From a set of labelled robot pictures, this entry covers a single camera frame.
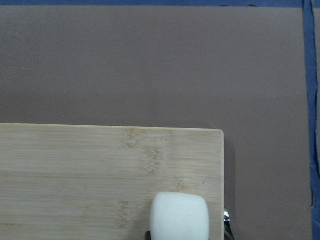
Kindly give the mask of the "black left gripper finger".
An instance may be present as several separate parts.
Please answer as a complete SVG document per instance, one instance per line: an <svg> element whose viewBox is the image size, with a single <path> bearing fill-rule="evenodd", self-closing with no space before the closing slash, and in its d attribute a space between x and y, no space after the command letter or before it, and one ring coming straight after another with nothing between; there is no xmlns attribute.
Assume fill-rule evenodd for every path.
<svg viewBox="0 0 320 240"><path fill-rule="evenodd" d="M151 232L150 231L147 231L145 233L145 240L151 240Z"/></svg>

